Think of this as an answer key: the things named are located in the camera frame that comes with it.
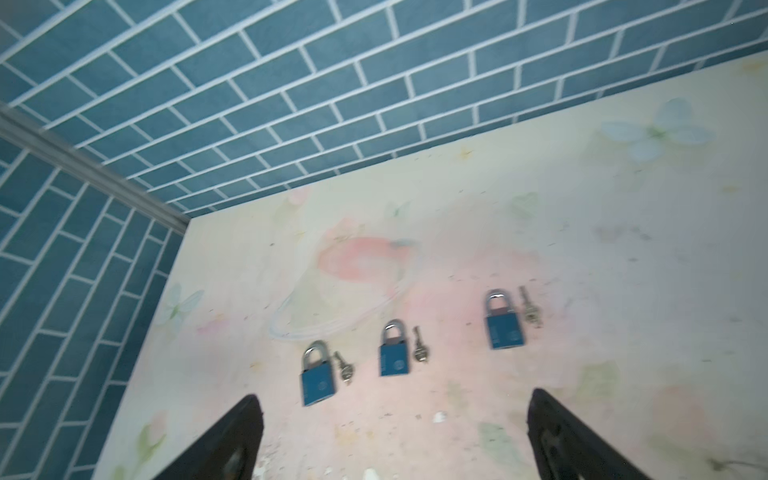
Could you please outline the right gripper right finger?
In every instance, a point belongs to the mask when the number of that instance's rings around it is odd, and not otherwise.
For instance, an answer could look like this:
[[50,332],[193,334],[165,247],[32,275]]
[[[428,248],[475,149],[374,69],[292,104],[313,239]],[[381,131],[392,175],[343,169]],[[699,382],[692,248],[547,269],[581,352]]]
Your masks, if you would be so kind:
[[649,480],[544,389],[532,392],[527,425],[538,474],[543,480]]

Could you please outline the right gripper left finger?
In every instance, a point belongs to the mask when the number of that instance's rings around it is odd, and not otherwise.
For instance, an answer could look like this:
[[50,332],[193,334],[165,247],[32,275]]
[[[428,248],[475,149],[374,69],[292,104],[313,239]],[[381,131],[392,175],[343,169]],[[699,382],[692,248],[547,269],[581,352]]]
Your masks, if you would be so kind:
[[263,433],[263,412],[258,397],[248,394],[156,479],[251,479]]

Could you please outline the blue padlock with key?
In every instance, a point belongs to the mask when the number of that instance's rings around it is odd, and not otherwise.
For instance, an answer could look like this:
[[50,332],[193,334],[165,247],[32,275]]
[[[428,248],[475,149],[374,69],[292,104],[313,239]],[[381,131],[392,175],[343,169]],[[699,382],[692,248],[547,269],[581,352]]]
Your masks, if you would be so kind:
[[490,290],[485,299],[486,330],[493,350],[522,347],[525,345],[518,314],[511,296],[502,289]]

